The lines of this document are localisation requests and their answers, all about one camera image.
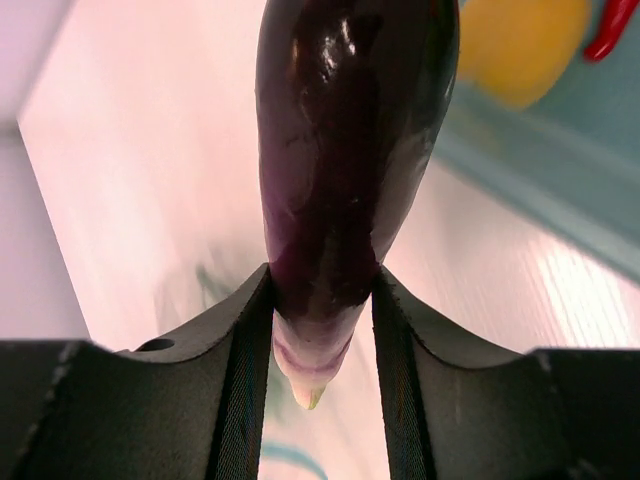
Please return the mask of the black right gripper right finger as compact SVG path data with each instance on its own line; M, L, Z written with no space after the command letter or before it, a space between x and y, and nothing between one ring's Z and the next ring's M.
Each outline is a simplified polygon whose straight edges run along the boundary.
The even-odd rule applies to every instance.
M395 479L635 479L639 354L493 344L389 271L372 291Z

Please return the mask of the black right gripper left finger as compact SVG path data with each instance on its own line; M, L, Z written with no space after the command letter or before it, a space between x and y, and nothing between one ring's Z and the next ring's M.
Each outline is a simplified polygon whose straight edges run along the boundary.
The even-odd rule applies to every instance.
M134 351L1 345L5 479L253 479L271 348L258 268L226 300Z

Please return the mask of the purple toy eggplant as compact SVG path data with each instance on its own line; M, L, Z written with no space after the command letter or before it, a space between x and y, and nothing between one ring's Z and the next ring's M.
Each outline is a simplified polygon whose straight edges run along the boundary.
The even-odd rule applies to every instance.
M448 109L454 1L270 1L256 113L273 350L298 404L338 373Z

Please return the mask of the clear zip bag teal zipper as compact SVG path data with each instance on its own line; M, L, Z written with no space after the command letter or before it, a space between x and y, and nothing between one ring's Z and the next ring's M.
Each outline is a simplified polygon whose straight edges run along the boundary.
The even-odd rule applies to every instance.
M270 359L259 479L328 479L326 468L305 445L311 428L295 420L301 409L284 376Z

